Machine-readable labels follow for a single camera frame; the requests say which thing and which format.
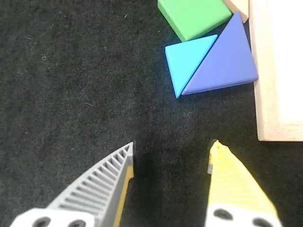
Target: green block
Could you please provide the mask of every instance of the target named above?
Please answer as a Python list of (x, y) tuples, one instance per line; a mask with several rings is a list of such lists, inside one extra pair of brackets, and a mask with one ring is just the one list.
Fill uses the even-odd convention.
[(222, 0), (158, 0), (158, 8), (179, 39), (196, 39), (232, 15)]

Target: triangle block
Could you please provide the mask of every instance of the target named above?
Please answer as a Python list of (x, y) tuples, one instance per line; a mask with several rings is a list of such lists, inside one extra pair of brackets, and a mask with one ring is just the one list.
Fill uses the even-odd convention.
[(184, 87), (214, 44), (217, 36), (211, 35), (165, 47), (176, 98), (180, 97)]
[(182, 94), (209, 91), (258, 79), (240, 13), (226, 25)]

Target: black fabric surface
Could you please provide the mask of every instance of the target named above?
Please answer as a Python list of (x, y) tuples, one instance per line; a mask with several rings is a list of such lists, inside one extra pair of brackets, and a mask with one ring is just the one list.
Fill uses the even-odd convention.
[(213, 138), (302, 225), (302, 143), (258, 141), (252, 84), (176, 99), (164, 47), (179, 40), (155, 0), (4, 0), (0, 32), (1, 226), (130, 141), (121, 226), (203, 226)]

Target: wooden block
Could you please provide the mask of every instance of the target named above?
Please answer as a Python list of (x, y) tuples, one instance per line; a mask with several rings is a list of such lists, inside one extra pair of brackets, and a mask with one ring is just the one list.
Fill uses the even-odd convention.
[(231, 12), (236, 13), (237, 11), (240, 11), (243, 23), (247, 21), (249, 17), (249, 0), (223, 0), (223, 2)]
[(255, 82), (258, 138), (303, 141), (302, 1), (250, 1), (250, 41), (259, 80)]
[(205, 35), (232, 15), (222, 0), (158, 0), (158, 8), (182, 42)]

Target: white surface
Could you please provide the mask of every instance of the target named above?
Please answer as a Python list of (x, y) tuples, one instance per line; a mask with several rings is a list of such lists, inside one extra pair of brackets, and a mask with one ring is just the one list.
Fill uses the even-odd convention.
[(17, 216), (10, 227), (33, 227), (34, 223), (43, 217), (51, 221), (47, 227), (68, 227), (76, 220), (83, 220), (85, 227), (94, 227), (94, 216), (85, 212), (33, 208)]
[[(214, 212), (217, 209), (228, 211), (232, 215), (233, 220), (216, 217)], [(253, 225), (254, 218), (262, 218), (268, 221), (272, 227), (282, 227), (280, 221), (271, 215), (219, 203), (207, 207), (205, 227), (256, 227), (256, 225)]]
[(303, 1), (270, 0), (270, 4), (279, 117), (285, 123), (303, 122)]

